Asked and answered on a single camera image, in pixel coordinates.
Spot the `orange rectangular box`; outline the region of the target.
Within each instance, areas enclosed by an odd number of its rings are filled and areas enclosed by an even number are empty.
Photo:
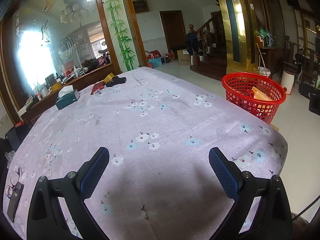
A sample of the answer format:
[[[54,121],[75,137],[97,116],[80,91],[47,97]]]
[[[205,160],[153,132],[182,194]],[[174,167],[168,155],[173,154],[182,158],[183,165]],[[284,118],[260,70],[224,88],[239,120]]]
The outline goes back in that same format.
[[[256,87],[252,87],[252,92],[253,92],[253,98],[256,100],[272,101],[271,98],[269,98],[265,93],[263,93],[261,90],[257,89]]]

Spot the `black smartphone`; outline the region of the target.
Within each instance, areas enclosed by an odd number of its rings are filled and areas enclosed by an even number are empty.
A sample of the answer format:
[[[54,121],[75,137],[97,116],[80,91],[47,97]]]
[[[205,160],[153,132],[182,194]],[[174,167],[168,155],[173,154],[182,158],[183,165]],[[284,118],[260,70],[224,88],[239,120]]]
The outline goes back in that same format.
[[[7,215],[8,215],[11,222],[14,222],[14,220],[15,220],[16,211],[17,211],[17,208],[18,208],[18,205],[20,202],[23,188],[24,188],[24,185],[20,182],[18,182],[17,185],[15,185],[12,188],[9,206],[7,209]]]

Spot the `eyeglasses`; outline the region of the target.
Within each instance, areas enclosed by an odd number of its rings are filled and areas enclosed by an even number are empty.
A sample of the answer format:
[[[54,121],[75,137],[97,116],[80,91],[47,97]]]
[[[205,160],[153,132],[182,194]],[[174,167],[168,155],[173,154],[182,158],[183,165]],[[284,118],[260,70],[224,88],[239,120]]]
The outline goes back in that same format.
[[[8,199],[16,197],[21,194],[23,190],[23,185],[20,182],[22,177],[22,169],[19,165],[15,165],[13,172],[9,178],[9,185],[5,188],[5,195]]]

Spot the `black sofa chair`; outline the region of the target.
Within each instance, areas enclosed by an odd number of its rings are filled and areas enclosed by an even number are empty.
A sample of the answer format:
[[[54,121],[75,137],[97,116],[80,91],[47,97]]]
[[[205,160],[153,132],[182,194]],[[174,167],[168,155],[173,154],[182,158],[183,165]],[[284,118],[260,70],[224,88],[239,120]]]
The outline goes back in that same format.
[[[5,134],[4,138],[1,138],[1,178],[8,172],[9,158],[14,156],[29,131],[29,125],[22,124],[13,127]]]

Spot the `purple floral tablecloth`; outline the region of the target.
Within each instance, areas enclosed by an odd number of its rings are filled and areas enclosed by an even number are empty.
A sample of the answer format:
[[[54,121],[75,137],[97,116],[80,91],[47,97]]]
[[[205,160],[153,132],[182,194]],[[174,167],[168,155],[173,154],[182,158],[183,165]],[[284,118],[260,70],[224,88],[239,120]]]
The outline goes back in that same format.
[[[205,89],[139,68],[126,83],[46,110],[15,153],[24,185],[14,222],[26,238],[37,179],[64,177],[100,148],[110,162],[91,198],[91,214],[111,239],[209,239],[233,201],[209,164],[218,147],[241,170],[280,174],[287,142],[271,126]]]

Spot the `red plastic basket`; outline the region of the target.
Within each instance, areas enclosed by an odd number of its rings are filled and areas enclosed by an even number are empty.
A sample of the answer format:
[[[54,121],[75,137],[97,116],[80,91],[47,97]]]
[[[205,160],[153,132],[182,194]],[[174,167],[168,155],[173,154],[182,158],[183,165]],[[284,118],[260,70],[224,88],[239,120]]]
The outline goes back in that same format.
[[[248,72],[236,72],[225,75],[221,80],[226,91],[226,100],[270,124],[286,99],[283,87],[272,79]],[[252,87],[265,93],[272,101],[253,98]]]

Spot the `dark green tissue box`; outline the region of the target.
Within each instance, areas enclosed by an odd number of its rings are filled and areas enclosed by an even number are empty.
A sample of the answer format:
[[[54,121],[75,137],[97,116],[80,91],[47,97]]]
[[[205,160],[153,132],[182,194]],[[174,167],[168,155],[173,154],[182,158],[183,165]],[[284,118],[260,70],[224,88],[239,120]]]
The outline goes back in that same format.
[[[59,91],[55,105],[58,110],[61,110],[78,101],[79,97],[78,90],[74,89],[72,85],[65,86]]]

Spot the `red packet on table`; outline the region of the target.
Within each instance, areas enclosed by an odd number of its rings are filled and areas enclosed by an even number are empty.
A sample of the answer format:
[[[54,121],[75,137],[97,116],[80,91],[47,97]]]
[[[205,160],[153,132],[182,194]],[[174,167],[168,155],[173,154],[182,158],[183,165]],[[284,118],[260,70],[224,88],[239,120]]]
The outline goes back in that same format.
[[[100,81],[94,84],[92,90],[91,90],[91,95],[93,95],[94,93],[102,90],[105,87],[105,82],[104,81]]]

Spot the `white bucket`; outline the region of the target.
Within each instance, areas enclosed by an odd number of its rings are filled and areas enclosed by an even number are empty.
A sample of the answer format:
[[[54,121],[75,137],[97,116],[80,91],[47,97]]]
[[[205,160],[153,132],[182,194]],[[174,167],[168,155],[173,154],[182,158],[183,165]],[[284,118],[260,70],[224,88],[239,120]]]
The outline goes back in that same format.
[[[271,71],[265,67],[258,67],[258,74],[268,78],[271,77]]]

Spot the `yellow tape roll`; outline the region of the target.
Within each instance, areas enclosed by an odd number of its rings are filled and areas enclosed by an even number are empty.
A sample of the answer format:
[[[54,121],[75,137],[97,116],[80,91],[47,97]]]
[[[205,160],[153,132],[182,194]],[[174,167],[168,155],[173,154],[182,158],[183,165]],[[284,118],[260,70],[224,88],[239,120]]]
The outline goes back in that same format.
[[[113,73],[110,73],[110,74],[108,74],[107,77],[104,78],[103,82],[105,84],[107,84],[107,83],[111,82],[114,79],[114,77],[115,77],[115,75]]]

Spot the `wooden staircase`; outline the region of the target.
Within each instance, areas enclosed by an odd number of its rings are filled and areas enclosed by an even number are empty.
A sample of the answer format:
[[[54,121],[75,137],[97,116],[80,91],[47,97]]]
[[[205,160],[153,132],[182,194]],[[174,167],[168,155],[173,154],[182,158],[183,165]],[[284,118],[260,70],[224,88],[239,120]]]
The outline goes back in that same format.
[[[199,41],[199,53],[190,70],[221,80],[227,70],[226,37],[222,12],[211,12],[211,17],[195,31]]]

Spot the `gold pillar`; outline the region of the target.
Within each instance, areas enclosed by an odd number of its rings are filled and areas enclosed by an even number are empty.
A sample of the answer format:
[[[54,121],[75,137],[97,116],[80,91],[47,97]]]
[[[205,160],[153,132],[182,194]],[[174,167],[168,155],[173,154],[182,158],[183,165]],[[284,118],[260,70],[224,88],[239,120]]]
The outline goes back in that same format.
[[[227,51],[227,73],[258,72],[257,20],[252,0],[218,0]]]

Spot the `cardboard box on floor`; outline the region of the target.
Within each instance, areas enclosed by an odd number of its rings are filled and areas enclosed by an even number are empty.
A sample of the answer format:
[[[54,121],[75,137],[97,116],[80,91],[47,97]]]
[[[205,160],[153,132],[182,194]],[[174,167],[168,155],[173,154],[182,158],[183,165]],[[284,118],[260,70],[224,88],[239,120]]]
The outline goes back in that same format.
[[[178,57],[178,62],[180,66],[190,66],[191,59],[187,50],[178,50],[177,57]]]

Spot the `teal box on floor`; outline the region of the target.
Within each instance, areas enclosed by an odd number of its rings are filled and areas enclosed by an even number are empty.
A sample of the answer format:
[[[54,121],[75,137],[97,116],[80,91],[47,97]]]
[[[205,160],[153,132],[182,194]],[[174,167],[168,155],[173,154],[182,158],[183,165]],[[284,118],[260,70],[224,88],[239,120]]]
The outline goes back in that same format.
[[[162,58],[158,57],[155,59],[148,59],[148,66],[150,68],[157,68],[160,67],[162,65]]]

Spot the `brown wooden door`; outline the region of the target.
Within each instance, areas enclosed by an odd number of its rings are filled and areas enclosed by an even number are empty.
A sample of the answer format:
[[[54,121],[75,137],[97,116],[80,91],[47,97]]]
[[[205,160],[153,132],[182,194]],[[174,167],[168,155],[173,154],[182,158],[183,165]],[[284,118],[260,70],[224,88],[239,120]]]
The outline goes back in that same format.
[[[160,11],[161,22],[168,52],[177,56],[177,51],[186,48],[185,25],[180,10]]]

